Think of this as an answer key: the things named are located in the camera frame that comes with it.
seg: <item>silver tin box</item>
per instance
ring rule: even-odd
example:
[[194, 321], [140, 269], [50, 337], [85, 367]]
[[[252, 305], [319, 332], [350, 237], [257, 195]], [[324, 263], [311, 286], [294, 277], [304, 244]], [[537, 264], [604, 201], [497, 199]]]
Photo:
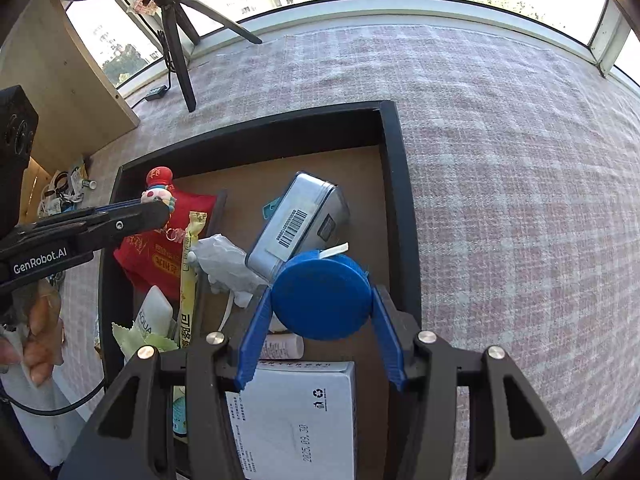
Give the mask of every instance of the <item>silver tin box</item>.
[[244, 262], [272, 283], [292, 256], [331, 247], [348, 219], [349, 207], [338, 186], [299, 171]]

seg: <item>barcode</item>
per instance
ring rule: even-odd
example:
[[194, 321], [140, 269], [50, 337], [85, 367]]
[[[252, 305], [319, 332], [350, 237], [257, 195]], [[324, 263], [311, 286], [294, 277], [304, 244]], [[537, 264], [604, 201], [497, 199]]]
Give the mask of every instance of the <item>barcode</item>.
[[289, 249], [293, 238], [296, 237], [298, 231], [302, 227], [303, 222], [305, 221], [306, 213], [304, 211], [300, 211], [300, 209], [294, 209], [289, 218], [284, 224], [284, 227], [281, 229], [278, 234], [276, 240], [278, 243], [286, 249]]

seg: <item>cardboard box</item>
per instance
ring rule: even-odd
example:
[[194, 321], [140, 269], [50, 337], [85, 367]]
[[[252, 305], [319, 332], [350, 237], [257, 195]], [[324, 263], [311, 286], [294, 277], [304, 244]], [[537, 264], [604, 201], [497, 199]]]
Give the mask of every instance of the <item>cardboard box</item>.
[[226, 400], [249, 480], [354, 480], [353, 362], [260, 362]]

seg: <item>yellow snack stick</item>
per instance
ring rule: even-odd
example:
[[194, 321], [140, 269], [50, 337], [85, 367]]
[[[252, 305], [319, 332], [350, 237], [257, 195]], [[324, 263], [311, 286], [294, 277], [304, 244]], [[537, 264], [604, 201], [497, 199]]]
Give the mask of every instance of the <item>yellow snack stick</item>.
[[180, 270], [180, 348], [185, 348], [191, 341], [191, 323], [193, 321], [193, 306], [196, 297], [196, 271], [187, 263], [187, 254], [191, 244], [198, 241], [198, 234], [207, 223], [207, 214], [189, 211], [189, 225], [182, 242], [182, 269]]

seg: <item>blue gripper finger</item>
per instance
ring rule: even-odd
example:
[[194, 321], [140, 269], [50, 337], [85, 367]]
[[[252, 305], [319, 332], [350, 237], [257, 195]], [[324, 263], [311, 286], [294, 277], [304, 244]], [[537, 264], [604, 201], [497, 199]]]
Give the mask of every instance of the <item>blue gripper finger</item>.
[[407, 376], [404, 372], [404, 352], [380, 293], [375, 288], [373, 289], [371, 321], [378, 338], [378, 347], [385, 365], [386, 376], [401, 392], [407, 383]]
[[269, 323], [273, 311], [271, 309], [271, 289], [267, 288], [255, 309], [254, 317], [244, 334], [238, 350], [238, 371], [234, 379], [238, 391], [254, 378], [255, 367], [260, 358], [264, 340], [269, 331]]

